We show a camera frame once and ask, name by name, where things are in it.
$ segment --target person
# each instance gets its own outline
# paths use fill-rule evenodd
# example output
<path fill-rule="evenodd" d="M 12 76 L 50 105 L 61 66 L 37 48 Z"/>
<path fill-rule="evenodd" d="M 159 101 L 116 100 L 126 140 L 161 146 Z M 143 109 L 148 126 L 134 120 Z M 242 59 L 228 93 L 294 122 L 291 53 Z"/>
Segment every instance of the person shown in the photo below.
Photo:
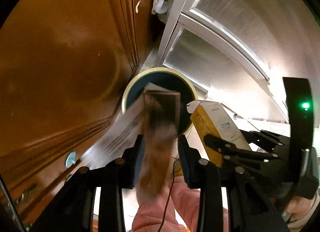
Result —
<path fill-rule="evenodd" d="M 163 232 L 179 232 L 180 227 L 175 219 L 175 211 L 186 223 L 191 232 L 196 232 L 199 214 L 200 191 L 189 189 L 184 182 L 182 171 L 175 172 L 175 179 L 166 182 L 161 193 L 153 200 L 138 200 L 139 209 L 132 223 L 132 232 L 158 232 L 164 216 L 164 208 L 169 196 L 170 186 L 172 190 L 167 206 Z M 286 206 L 285 210 L 291 213 L 288 227 L 291 232 L 299 232 L 312 216 L 320 201 L 319 193 L 316 192 L 312 200 L 302 197 L 294 197 Z M 228 210 L 223 208 L 223 231 L 228 232 Z"/>

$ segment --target cabinet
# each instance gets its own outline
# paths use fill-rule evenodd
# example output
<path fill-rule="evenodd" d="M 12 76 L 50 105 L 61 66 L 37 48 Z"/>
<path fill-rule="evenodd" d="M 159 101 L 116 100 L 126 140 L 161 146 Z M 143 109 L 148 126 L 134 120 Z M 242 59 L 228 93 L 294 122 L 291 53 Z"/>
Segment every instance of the cabinet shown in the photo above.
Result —
<path fill-rule="evenodd" d="M 308 78 L 319 126 L 320 28 L 303 0 L 174 0 L 157 63 L 236 114 L 288 123 L 282 77 Z"/>
<path fill-rule="evenodd" d="M 1 0 L 0 173 L 25 224 L 111 125 L 161 27 L 152 1 Z"/>

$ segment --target bowl rim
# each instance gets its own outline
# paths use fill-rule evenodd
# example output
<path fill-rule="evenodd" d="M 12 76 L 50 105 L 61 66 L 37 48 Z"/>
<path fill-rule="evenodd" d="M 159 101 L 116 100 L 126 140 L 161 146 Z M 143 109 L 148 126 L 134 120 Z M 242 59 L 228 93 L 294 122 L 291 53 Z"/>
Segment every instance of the bowl rim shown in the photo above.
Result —
<path fill-rule="evenodd" d="M 170 69 L 170 68 L 165 68 L 165 67 L 154 67 L 148 70 L 144 70 L 143 72 L 137 74 L 127 85 L 127 87 L 124 90 L 124 93 L 122 95 L 122 101 L 121 101 L 121 111 L 122 114 L 125 113 L 126 111 L 126 103 L 127 103 L 127 98 L 128 98 L 128 94 L 132 88 L 132 86 L 139 80 L 141 79 L 143 76 L 148 75 L 150 73 L 153 72 L 167 72 L 167 73 L 171 73 L 173 75 L 176 75 L 177 77 L 179 77 L 181 80 L 183 80 L 183 82 L 185 82 L 185 84 L 187 84 L 187 86 L 190 88 L 191 92 L 194 95 L 194 100 L 198 100 L 198 94 L 196 92 L 195 87 L 193 86 L 193 84 L 191 83 L 191 81 L 182 73 L 180 73 L 177 70 L 174 69 Z M 191 128 L 193 127 L 193 124 L 191 123 L 191 125 L 182 132 L 182 134 L 187 134 L 191 131 Z"/>

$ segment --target human hand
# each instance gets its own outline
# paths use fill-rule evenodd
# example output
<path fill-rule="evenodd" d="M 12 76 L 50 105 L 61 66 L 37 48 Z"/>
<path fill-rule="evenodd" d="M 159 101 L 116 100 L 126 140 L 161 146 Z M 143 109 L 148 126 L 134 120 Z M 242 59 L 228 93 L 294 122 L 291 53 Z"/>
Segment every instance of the human hand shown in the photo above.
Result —
<path fill-rule="evenodd" d="M 314 202 L 315 198 L 309 200 L 299 196 L 293 197 L 285 207 L 285 211 L 292 214 L 290 221 L 302 219 L 310 212 Z"/>

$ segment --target metal screw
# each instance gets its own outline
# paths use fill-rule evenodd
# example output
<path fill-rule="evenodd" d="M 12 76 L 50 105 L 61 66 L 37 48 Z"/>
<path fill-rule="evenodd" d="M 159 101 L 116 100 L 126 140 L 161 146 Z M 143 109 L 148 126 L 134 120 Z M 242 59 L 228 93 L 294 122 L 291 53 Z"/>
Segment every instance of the metal screw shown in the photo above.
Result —
<path fill-rule="evenodd" d="M 69 153 L 69 155 L 67 156 L 67 159 L 66 159 L 65 166 L 67 168 L 69 168 L 71 165 L 76 163 L 75 160 L 76 160 L 76 152 Z"/>
<path fill-rule="evenodd" d="M 239 174 L 242 174 L 242 173 L 244 173 L 244 168 L 241 167 L 241 166 L 237 166 L 236 167 L 236 172 L 239 173 Z"/>
<path fill-rule="evenodd" d="M 119 165 L 124 164 L 124 158 L 116 158 L 115 163 Z"/>
<path fill-rule="evenodd" d="M 199 163 L 200 163 L 201 165 L 207 165 L 209 162 L 208 162 L 207 159 L 201 158 L 201 159 L 199 160 Z"/>
<path fill-rule="evenodd" d="M 82 166 L 78 169 L 79 173 L 86 173 L 89 170 L 87 166 Z"/>
<path fill-rule="evenodd" d="M 29 225 L 26 226 L 26 231 L 29 231 L 31 228 L 31 223 L 29 223 Z"/>

